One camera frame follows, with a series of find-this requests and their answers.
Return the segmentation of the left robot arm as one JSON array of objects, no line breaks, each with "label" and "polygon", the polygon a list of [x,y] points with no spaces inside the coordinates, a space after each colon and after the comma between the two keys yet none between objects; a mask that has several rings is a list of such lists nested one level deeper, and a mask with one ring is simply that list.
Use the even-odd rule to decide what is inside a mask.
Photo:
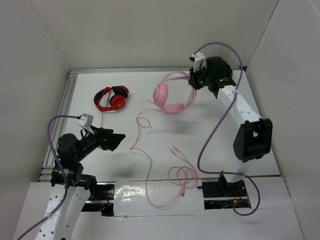
[{"label": "left robot arm", "polygon": [[59,163],[51,173],[51,188],[45,220],[41,223],[37,240],[70,240],[80,213],[87,200],[97,197],[99,187],[93,175],[83,173],[81,161],[95,149],[114,151],[125,134],[112,129],[92,127],[81,139],[66,133],[58,139]]}]

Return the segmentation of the pink headphones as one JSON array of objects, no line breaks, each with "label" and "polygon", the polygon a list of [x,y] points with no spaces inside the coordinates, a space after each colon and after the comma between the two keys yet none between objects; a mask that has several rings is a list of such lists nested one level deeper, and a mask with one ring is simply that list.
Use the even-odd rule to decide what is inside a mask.
[{"label": "pink headphones", "polygon": [[169,96],[169,86],[167,82],[177,81],[177,80],[186,80],[190,79],[190,75],[184,71],[174,71],[166,74],[161,82],[156,86],[152,93],[152,99],[148,99],[147,102],[155,105],[159,108],[159,111],[167,115],[178,114],[184,111],[185,109],[191,107],[191,105],[196,100],[197,91],[191,87],[190,95],[186,103],[171,103],[167,104]]}]

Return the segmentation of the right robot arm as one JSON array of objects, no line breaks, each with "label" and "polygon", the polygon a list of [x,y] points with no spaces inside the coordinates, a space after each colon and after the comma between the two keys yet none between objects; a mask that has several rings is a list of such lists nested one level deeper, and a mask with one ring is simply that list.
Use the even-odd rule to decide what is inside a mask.
[{"label": "right robot arm", "polygon": [[242,97],[231,67],[221,57],[206,57],[198,52],[190,60],[193,66],[189,70],[189,85],[195,90],[206,87],[213,93],[227,108],[223,117],[231,115],[238,128],[233,142],[236,160],[229,170],[219,174],[225,179],[219,182],[218,190],[223,196],[230,196],[250,166],[271,151],[273,123],[256,113]]}]

